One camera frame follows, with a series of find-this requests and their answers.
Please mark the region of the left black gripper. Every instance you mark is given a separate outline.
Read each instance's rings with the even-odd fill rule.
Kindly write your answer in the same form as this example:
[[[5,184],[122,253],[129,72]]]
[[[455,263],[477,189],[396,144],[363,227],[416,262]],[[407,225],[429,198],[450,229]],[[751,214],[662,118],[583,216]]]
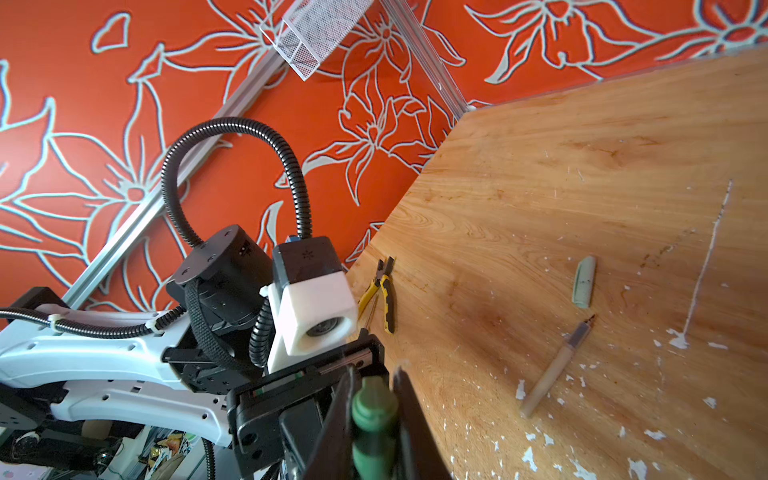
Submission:
[[[385,348],[362,332],[351,343],[315,355],[227,395],[227,420],[239,475],[280,465],[284,459],[303,470],[309,463],[342,376],[387,376]]]

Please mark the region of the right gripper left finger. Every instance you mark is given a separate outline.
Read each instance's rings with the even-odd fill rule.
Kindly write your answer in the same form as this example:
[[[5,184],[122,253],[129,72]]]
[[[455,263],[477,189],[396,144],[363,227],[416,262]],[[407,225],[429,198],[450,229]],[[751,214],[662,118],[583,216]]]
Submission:
[[[351,409],[361,387],[359,372],[347,367],[337,384],[336,395],[326,416],[303,479],[349,479],[353,474],[354,421]]]

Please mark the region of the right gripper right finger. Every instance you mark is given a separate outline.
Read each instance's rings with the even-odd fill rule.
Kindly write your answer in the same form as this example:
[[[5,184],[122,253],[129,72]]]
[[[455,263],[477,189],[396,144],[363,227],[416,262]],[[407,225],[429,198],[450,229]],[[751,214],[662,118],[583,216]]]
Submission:
[[[427,419],[408,373],[399,368],[393,378],[393,392],[399,401],[396,479],[449,479]]]

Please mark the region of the dark green pen cap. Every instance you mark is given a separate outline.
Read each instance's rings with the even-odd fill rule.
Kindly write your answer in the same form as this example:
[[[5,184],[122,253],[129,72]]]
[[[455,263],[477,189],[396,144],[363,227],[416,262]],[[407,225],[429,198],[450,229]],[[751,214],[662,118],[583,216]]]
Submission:
[[[381,377],[362,379],[353,397],[351,416],[356,428],[352,459],[360,479],[390,479],[392,475],[399,402]]]

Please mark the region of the grey green pen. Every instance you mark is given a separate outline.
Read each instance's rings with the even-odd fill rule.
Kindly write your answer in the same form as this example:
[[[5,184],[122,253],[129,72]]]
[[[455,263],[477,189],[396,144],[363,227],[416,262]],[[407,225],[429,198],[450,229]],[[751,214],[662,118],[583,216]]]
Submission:
[[[589,335],[595,323],[595,315],[590,316],[579,323],[570,334],[567,341],[560,348],[555,358],[539,377],[531,392],[525,397],[520,414],[523,418],[530,418],[542,399],[549,393],[552,386],[571,362],[576,350]]]

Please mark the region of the light green pen cap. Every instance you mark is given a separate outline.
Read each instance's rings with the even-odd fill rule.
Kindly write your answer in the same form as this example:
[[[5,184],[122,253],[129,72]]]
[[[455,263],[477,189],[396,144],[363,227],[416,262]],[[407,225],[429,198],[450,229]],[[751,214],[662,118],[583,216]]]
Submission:
[[[576,269],[572,290],[572,303],[581,309],[588,309],[591,304],[597,259],[594,256],[583,258]]]

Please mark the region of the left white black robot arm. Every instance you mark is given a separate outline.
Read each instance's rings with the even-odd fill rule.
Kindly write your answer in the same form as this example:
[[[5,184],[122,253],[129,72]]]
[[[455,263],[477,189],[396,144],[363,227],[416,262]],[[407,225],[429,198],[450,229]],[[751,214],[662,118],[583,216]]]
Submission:
[[[236,225],[195,246],[165,312],[75,310],[36,288],[2,312],[1,459],[101,474],[143,427],[199,436],[240,475],[351,465],[349,406],[386,379],[325,237],[267,254]]]

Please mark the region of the yellow handled pliers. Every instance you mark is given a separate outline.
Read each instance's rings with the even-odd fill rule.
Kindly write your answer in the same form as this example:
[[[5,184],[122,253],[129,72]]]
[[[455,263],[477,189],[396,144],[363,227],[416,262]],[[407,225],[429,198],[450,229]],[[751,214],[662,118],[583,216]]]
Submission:
[[[396,298],[392,281],[394,263],[393,257],[378,261],[375,275],[358,301],[358,317],[362,317],[369,303],[378,295],[382,296],[384,299],[384,328],[390,334],[394,334],[396,331]]]

